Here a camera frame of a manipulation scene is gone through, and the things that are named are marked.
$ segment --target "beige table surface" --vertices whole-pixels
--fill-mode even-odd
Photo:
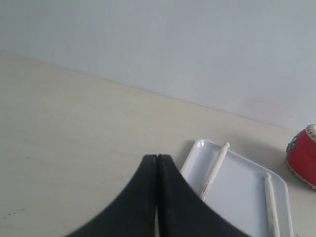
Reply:
[[[316,192],[284,164],[295,134],[0,52],[0,236],[63,236],[116,197],[144,154],[181,167],[205,138],[278,173],[294,233],[315,237]]]

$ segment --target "wall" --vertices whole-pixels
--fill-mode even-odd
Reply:
[[[0,49],[300,130],[316,2],[0,0]]]

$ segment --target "white stick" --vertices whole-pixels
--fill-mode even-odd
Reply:
[[[267,173],[265,176],[265,192],[270,235],[271,237],[280,237],[275,194],[271,182],[271,174],[269,173]]]
[[[208,179],[203,183],[203,186],[202,186],[202,189],[201,189],[201,192],[200,192],[200,195],[199,195],[199,197],[203,201],[205,201],[205,199],[207,197],[208,191],[209,191],[210,187],[212,186],[212,184],[213,184],[213,182],[215,180],[215,177],[216,177],[216,175],[218,173],[219,168],[222,165],[222,162],[223,162],[223,160],[224,160],[224,158],[226,156],[226,153],[227,153],[227,150],[228,150],[229,146],[230,146],[229,142],[225,142],[225,144],[223,145],[222,149],[219,151],[219,153],[217,155],[215,164],[211,167]]]

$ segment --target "white plastic tray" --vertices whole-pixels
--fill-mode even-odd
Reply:
[[[181,173],[197,194],[221,147],[203,139],[193,145]],[[205,202],[248,235],[270,237],[264,188],[266,172],[272,177],[280,235],[292,237],[286,183],[274,172],[234,152],[228,150]]]

